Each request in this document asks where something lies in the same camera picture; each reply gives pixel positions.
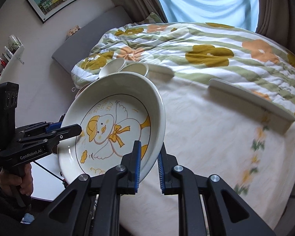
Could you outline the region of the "person's left hand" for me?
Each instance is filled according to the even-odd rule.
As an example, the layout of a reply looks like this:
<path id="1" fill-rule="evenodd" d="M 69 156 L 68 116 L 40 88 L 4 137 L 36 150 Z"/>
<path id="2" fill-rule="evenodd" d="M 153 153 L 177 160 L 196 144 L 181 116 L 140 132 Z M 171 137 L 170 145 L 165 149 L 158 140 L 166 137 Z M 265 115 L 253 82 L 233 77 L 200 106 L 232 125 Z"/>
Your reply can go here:
<path id="1" fill-rule="evenodd" d="M 20 193 L 30 196 L 33 193 L 33 178 L 31 174 L 31 164 L 26 164 L 24 171 L 25 176 L 19 177 L 13 174 L 6 173 L 3 169 L 0 172 L 0 187 L 4 193 L 11 196 L 12 191 L 10 186 L 20 186 Z"/>

